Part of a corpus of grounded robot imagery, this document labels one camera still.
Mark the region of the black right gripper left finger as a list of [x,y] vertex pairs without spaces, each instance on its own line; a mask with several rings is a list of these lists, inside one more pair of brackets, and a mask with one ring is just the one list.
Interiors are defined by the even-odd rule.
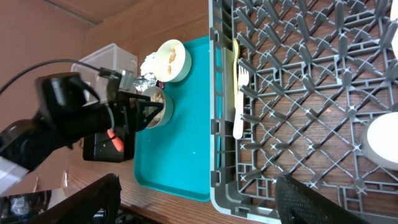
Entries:
[[116,174],[107,174],[56,206],[31,218],[30,224],[93,223],[100,210],[104,222],[114,223],[121,204],[121,185]]

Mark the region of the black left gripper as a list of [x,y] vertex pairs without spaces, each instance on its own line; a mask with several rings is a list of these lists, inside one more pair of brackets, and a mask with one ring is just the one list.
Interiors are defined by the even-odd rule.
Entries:
[[163,103],[150,100],[149,96],[118,90],[108,105],[113,112],[115,128],[125,133],[135,133],[145,129],[164,108]]

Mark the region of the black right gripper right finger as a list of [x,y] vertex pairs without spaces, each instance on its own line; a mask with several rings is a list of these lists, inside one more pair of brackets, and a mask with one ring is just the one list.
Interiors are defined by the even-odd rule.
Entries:
[[365,224],[289,175],[277,178],[275,204],[282,224]]

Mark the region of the grey bowl with rice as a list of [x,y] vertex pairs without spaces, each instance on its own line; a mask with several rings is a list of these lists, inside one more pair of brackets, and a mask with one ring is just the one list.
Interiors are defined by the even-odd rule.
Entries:
[[148,89],[144,90],[142,94],[144,96],[149,96],[151,101],[162,103],[164,106],[163,109],[147,125],[147,129],[165,125],[171,119],[174,112],[174,103],[171,97],[164,93],[163,90],[157,86],[149,87]]

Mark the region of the orange carrot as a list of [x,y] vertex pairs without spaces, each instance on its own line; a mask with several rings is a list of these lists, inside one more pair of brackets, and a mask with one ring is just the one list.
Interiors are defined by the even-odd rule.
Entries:
[[123,141],[115,134],[115,132],[112,129],[107,130],[107,134],[113,143],[115,149],[118,152],[123,152],[124,151],[124,143]]

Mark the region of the white plastic fork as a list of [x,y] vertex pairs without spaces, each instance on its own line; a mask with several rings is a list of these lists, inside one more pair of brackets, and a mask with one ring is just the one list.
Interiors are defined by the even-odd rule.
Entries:
[[249,83],[249,72],[242,66],[238,66],[238,79],[236,87],[235,96],[235,117],[234,117],[234,127],[233,136],[235,139],[241,139],[243,136],[243,120],[241,115],[244,113],[244,93],[240,91],[240,87],[246,86]]

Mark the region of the white plastic cup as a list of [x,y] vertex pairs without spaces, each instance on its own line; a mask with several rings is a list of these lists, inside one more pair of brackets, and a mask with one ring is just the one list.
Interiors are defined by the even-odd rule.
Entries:
[[397,112],[373,118],[359,136],[363,154],[375,164],[397,170]]

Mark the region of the yellow plastic spoon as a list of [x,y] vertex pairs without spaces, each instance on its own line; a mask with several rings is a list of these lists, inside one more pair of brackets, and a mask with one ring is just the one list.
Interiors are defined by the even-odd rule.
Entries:
[[234,107],[238,107],[238,58],[239,58],[239,44],[236,39],[233,40],[233,53],[234,53],[234,59],[233,59],[233,90],[234,90]]

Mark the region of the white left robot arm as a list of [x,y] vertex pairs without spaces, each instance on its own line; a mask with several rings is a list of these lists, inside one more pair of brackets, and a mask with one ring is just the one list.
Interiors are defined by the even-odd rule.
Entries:
[[31,119],[10,124],[1,132],[1,193],[18,184],[51,153],[87,136],[123,128],[145,129],[162,111],[163,103],[120,89],[121,73],[102,71],[108,80],[107,102],[78,72],[56,73],[36,81],[40,107]]

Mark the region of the grey dishwasher rack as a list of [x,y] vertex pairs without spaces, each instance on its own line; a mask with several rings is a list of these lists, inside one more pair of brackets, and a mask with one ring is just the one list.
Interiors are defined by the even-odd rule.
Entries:
[[[393,1],[213,0],[210,198],[214,208],[277,223],[277,178],[290,175],[371,223],[397,222],[397,171],[359,136],[397,111]],[[233,136],[233,40],[249,72],[243,136]]]

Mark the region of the crumpled foil wrapper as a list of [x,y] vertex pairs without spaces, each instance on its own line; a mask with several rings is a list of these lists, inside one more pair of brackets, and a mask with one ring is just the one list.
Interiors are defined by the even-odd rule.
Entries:
[[133,85],[139,92],[143,92],[144,90],[153,86],[159,87],[161,89],[165,88],[165,83],[158,81],[152,72],[145,73],[140,77],[135,78]]

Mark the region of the crumpled white napkin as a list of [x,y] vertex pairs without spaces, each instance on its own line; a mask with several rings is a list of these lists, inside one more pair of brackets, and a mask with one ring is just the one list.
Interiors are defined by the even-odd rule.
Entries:
[[140,70],[141,75],[146,75],[148,73],[153,73],[155,70],[155,56],[157,52],[152,52],[147,55],[144,61],[141,63]]

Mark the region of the black tray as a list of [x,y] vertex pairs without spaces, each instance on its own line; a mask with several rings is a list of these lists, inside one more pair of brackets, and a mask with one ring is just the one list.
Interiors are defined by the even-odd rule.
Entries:
[[86,161],[124,162],[134,158],[135,133],[125,133],[122,129],[113,130],[123,141],[124,151],[118,152],[107,131],[84,137],[83,159]]

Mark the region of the teal plastic tray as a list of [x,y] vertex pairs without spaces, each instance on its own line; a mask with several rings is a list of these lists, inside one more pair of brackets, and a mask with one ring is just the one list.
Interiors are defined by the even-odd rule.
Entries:
[[210,40],[182,43],[192,57],[188,75],[167,82],[174,103],[163,126],[136,135],[134,176],[144,187],[192,200],[210,200]]

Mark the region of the clear plastic bin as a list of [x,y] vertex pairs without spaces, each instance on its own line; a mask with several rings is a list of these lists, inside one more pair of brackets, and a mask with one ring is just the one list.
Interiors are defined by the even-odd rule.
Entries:
[[[104,67],[137,77],[137,57],[114,43],[87,55],[80,61],[97,68]],[[97,92],[101,102],[107,102],[108,79],[100,77],[98,72],[76,63],[72,65],[71,71],[79,72],[81,79]]]

